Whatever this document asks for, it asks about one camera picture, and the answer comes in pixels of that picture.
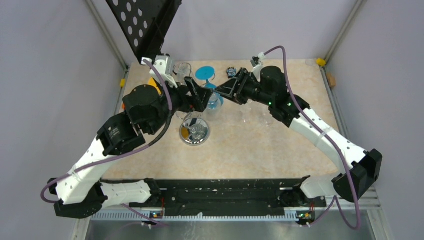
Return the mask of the clear patterned short glass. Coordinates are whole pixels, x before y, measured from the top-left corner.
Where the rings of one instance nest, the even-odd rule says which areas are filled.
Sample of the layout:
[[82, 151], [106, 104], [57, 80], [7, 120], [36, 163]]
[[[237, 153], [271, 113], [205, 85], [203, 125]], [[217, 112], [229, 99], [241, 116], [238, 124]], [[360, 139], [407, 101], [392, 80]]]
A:
[[207, 103], [206, 110], [204, 111], [204, 118], [207, 121], [216, 120], [220, 115], [221, 108], [222, 102], [220, 97], [216, 94], [213, 94]]

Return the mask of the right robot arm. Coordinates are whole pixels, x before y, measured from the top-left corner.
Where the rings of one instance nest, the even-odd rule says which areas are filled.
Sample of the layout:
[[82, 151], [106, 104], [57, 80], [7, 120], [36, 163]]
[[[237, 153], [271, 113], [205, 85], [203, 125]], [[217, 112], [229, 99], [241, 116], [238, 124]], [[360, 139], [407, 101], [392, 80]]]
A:
[[336, 173], [306, 178], [293, 192], [299, 206], [307, 206], [313, 198], [339, 196], [353, 203], [378, 180], [383, 155], [366, 150], [328, 125], [298, 95], [291, 95], [285, 74], [277, 66], [260, 71], [260, 79], [241, 68], [235, 77], [214, 91], [239, 105], [249, 100], [266, 105], [272, 117], [308, 139], [337, 167]]

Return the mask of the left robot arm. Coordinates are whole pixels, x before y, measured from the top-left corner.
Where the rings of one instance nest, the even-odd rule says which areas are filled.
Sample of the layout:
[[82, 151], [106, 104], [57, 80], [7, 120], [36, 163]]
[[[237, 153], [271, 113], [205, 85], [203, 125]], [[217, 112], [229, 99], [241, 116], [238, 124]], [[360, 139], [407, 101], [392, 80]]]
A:
[[185, 85], [143, 84], [123, 97], [123, 112], [109, 118], [97, 131], [85, 154], [64, 177], [52, 178], [48, 190], [58, 217], [85, 219], [121, 204], [156, 206], [162, 197], [155, 180], [103, 180], [117, 161], [140, 153], [167, 132], [176, 112], [203, 112], [213, 94], [191, 77]]

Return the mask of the clear smooth wine glass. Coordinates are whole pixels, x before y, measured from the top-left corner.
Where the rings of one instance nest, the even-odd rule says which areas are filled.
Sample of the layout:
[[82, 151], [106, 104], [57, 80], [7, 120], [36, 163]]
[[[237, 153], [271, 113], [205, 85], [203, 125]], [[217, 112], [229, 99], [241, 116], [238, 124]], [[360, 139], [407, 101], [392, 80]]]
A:
[[240, 106], [240, 119], [244, 124], [251, 124], [253, 122], [252, 104], [252, 101], [248, 101], [246, 104]]

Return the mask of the clear wine glass front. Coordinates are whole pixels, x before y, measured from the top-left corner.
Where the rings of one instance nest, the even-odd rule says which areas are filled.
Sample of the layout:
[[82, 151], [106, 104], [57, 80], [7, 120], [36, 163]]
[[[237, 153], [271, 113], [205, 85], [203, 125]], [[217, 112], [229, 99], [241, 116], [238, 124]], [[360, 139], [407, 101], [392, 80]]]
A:
[[270, 127], [274, 123], [274, 118], [271, 115], [268, 107], [265, 107], [261, 110], [261, 114], [259, 116], [259, 122], [261, 125], [265, 127]]

